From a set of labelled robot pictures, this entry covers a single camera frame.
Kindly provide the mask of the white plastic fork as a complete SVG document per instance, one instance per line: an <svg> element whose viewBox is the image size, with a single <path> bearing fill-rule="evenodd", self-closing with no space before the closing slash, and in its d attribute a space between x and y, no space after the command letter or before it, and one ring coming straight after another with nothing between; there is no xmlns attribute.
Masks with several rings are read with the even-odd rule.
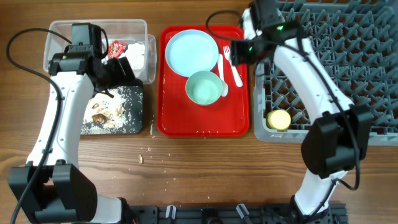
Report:
<svg viewBox="0 0 398 224"><path fill-rule="evenodd" d="M224 53L224 57L226 58L226 60L230 64L231 71L232 71L234 82L235 82L236 86L237 87L242 87L243 86L243 81L242 81L242 79L241 79L241 77L239 75L239 72L238 72L237 68L232 64L231 50L230 50L228 45L223 46L223 53Z"/></svg>

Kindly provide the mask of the red snack wrapper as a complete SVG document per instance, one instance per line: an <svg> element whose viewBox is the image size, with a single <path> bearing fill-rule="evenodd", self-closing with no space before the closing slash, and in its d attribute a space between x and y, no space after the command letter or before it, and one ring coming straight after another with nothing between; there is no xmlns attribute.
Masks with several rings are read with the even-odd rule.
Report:
<svg viewBox="0 0 398 224"><path fill-rule="evenodd" d="M128 48L128 44L114 40L108 47L107 59L120 58L124 56L125 51Z"/></svg>

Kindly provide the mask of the green bowl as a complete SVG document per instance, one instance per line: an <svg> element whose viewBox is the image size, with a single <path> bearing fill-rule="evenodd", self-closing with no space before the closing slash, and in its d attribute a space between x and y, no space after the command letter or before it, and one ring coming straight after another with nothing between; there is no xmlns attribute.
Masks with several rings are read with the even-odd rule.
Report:
<svg viewBox="0 0 398 224"><path fill-rule="evenodd" d="M207 106L216 102L222 94L223 84L218 75L200 71L191 75L185 85L188 98L197 105Z"/></svg>

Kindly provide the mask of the light blue plate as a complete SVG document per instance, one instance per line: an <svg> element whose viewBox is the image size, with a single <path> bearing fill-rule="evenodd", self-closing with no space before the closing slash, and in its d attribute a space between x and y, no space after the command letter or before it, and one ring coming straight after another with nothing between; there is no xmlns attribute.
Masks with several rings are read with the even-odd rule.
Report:
<svg viewBox="0 0 398 224"><path fill-rule="evenodd" d="M165 48L165 60L176 74L189 78L196 72L210 71L218 61L218 46L214 38L197 29L175 34Z"/></svg>

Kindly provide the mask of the yellow cup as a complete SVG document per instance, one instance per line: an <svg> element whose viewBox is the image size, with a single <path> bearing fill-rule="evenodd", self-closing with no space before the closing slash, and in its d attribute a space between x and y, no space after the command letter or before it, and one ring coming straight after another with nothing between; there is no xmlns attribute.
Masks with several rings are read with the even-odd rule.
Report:
<svg viewBox="0 0 398 224"><path fill-rule="evenodd" d="M292 118L285 110L274 110L266 116L267 127L278 131L286 131L291 122Z"/></svg>

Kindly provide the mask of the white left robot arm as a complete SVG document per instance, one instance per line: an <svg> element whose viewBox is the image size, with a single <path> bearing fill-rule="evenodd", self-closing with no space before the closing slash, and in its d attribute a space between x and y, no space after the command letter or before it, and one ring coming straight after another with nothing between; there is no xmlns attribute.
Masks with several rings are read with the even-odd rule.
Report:
<svg viewBox="0 0 398 224"><path fill-rule="evenodd" d="M137 223L124 198L99 195L78 168L78 145L89 100L119 86L142 86L125 58L110 59L100 26L72 24L72 36L55 54L45 79L50 96L38 140L8 184L31 223Z"/></svg>

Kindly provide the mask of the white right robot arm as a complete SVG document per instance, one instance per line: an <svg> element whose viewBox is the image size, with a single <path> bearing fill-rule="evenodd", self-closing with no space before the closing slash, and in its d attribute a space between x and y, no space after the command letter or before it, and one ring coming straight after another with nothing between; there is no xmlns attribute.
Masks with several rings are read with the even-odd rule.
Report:
<svg viewBox="0 0 398 224"><path fill-rule="evenodd" d="M244 39L231 41L233 65L269 58L289 79L309 115L311 127L301 145L307 171L291 198L288 220L314 222L326 215L337 184L358 189L373 116L337 87L303 26L284 22L275 1L250 3L241 24Z"/></svg>

